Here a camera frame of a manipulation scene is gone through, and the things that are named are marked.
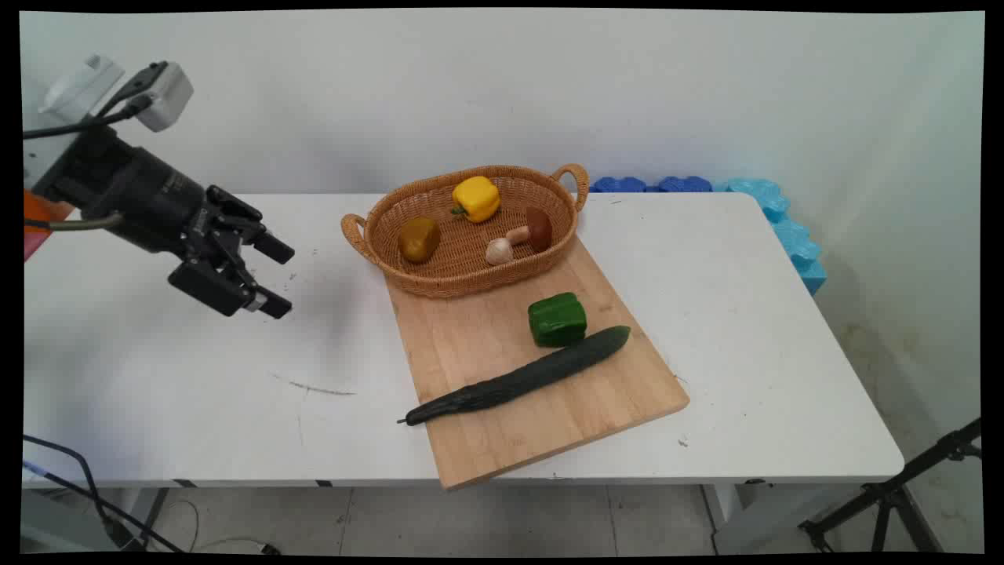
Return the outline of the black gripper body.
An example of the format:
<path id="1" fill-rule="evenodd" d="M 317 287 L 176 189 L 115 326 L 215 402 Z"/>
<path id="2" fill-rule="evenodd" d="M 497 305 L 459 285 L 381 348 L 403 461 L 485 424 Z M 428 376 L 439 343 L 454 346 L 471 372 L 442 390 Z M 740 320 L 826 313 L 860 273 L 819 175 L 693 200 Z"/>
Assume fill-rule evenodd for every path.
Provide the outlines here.
<path id="1" fill-rule="evenodd" d="M 182 235 L 207 203 L 206 190 L 111 126 L 80 133 L 33 188 L 51 202 L 65 202 L 86 221 L 114 213 L 110 233 L 148 253 L 186 257 Z"/>

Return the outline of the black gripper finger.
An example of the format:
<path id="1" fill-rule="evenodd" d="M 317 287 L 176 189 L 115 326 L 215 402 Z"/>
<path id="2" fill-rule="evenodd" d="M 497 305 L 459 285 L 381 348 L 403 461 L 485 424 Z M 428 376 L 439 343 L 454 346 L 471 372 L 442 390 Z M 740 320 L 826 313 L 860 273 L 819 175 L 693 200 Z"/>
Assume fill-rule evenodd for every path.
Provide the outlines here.
<path id="1" fill-rule="evenodd" d="M 269 232 L 257 208 L 216 185 L 208 186 L 206 196 L 212 232 L 236 236 L 238 246 L 253 246 L 279 264 L 294 257 L 294 249 Z"/>
<path id="2" fill-rule="evenodd" d="M 247 310 L 280 319 L 292 310 L 291 301 L 259 285 L 244 260 L 233 253 L 224 253 L 218 260 L 183 261 L 168 276 L 168 282 L 226 317 Z"/>

